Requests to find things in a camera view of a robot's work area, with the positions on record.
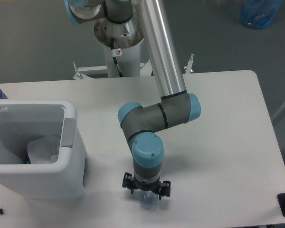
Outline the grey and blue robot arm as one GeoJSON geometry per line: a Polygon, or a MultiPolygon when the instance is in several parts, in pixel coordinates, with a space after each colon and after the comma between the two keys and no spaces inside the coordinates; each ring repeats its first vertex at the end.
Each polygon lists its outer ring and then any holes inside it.
{"type": "Polygon", "coordinates": [[[158,199],[169,197],[171,182],[160,180],[164,148],[157,132],[197,119],[201,106],[187,92],[163,1],[66,0],[64,5],[74,24],[95,21],[95,36],[108,48],[110,76],[138,73],[138,55],[126,51],[146,42],[161,101],[147,107],[130,102],[118,111],[134,168],[133,174],[124,174],[122,186],[140,190],[142,200],[151,193],[158,199]]]}

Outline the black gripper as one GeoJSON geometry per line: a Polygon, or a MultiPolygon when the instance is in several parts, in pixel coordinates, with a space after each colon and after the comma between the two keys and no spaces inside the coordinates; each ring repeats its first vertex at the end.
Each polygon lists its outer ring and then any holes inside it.
{"type": "Polygon", "coordinates": [[[156,180],[152,183],[147,183],[145,181],[139,182],[132,174],[128,172],[126,172],[123,176],[122,187],[129,189],[131,194],[138,189],[152,191],[158,195],[158,199],[160,200],[162,197],[171,196],[171,182],[169,180],[165,180],[163,182],[156,180]]]}

